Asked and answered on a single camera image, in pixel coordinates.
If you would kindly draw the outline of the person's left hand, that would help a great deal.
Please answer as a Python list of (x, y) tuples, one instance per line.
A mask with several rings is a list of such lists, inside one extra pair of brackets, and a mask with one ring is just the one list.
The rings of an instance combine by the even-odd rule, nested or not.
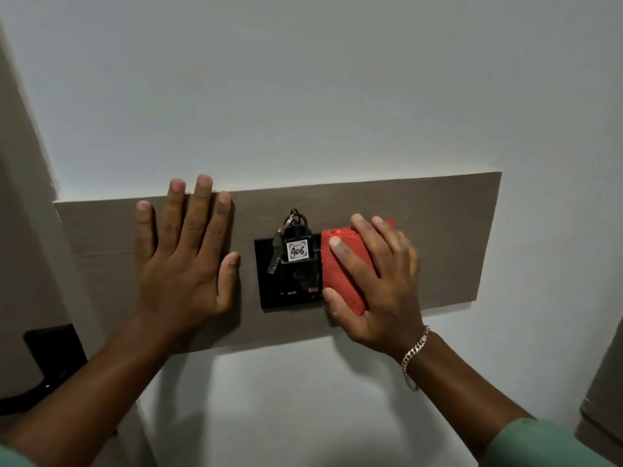
[(229, 193), (219, 192), (212, 195), (198, 254), (192, 258), (176, 254), (190, 196), (182, 179), (170, 181), (162, 214), (157, 217), (153, 209), (154, 254), (136, 268), (136, 317), (172, 321), (186, 331), (184, 336), (221, 315), (215, 312), (217, 275), (223, 258), (235, 252), (226, 253), (232, 199)]

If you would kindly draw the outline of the person's right hand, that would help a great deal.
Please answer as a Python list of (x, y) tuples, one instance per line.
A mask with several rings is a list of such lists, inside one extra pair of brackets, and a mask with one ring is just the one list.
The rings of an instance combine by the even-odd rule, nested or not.
[(424, 329), (418, 295), (419, 257), (409, 239), (378, 216), (370, 222), (390, 248), (390, 268), (379, 277), (338, 237), (332, 251), (366, 294), (369, 310), (363, 314), (368, 330), (344, 330), (354, 342), (395, 359), (401, 347), (412, 345)]

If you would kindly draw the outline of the red sponge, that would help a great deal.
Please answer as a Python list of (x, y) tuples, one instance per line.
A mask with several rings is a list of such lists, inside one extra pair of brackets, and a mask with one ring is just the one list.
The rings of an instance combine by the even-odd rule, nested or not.
[(358, 258), (362, 260), (376, 274), (378, 270), (373, 262), (372, 255), (366, 243), (354, 227), (337, 228), (322, 232), (322, 271), (323, 288), (331, 288), (339, 294), (345, 302), (345, 306), (354, 314), (356, 319), (369, 310), (366, 294), (361, 290), (357, 282), (354, 281), (351, 273), (344, 267), (340, 260), (332, 251), (330, 241), (333, 237), (338, 237)]

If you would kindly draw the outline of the person's right forearm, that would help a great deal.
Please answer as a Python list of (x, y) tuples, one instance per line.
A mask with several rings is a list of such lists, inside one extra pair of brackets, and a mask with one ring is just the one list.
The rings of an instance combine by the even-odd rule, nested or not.
[(477, 461), (504, 427), (520, 418), (533, 418), (435, 332), (423, 332), (409, 342), (412, 345), (397, 350), (396, 361)]

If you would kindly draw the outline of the person's left forearm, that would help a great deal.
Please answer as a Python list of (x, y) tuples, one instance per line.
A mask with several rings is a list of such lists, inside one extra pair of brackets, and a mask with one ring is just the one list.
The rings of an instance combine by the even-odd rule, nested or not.
[(132, 319), (0, 442), (0, 467), (89, 467), (184, 338), (172, 321)]

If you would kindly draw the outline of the metal key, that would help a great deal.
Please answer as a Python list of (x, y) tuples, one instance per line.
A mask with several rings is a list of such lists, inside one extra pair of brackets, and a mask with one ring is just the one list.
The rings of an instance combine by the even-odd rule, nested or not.
[(267, 273), (273, 275), (276, 273), (276, 269), (279, 266), (282, 256), (284, 254), (284, 241), (283, 241), (284, 229), (279, 229), (273, 237), (272, 247), (273, 253), (267, 268)]

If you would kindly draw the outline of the black key tag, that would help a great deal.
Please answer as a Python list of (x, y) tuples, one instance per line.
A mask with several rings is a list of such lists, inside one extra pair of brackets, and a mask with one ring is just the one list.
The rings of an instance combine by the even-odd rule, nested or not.
[(292, 263), (310, 259), (310, 244), (312, 237), (308, 221), (299, 211), (293, 209), (284, 222), (284, 254), (281, 262)]

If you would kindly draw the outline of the green sleeve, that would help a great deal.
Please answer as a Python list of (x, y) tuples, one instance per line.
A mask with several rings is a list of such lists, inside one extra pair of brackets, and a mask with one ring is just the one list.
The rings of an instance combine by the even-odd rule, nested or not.
[(556, 424), (520, 418), (490, 442), (479, 467), (617, 467)]

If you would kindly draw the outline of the black switch panel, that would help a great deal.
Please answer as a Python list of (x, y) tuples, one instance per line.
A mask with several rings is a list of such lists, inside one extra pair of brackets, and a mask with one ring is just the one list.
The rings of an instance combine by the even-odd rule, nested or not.
[(264, 312), (307, 305), (321, 297), (323, 280), (320, 234), (311, 236), (310, 259), (285, 264), (280, 262), (273, 275), (267, 273), (273, 253), (272, 239), (255, 240), (253, 244), (261, 308)]

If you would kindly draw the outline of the brown wooden wall panel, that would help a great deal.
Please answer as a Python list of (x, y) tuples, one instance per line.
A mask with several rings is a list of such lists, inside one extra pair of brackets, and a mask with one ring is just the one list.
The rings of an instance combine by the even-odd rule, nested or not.
[[(263, 347), (332, 333), (322, 302), (266, 313), (261, 309), (253, 242), (271, 238), (298, 209), (314, 232), (342, 228), (354, 213), (393, 220), (422, 259), (423, 309), (477, 299), (494, 220), (501, 172), (241, 190), (234, 203), (231, 248), (241, 257), (234, 308), (200, 332), (182, 352)], [(134, 209), (138, 198), (56, 202), (90, 303), (105, 337), (129, 319), (135, 300)]]

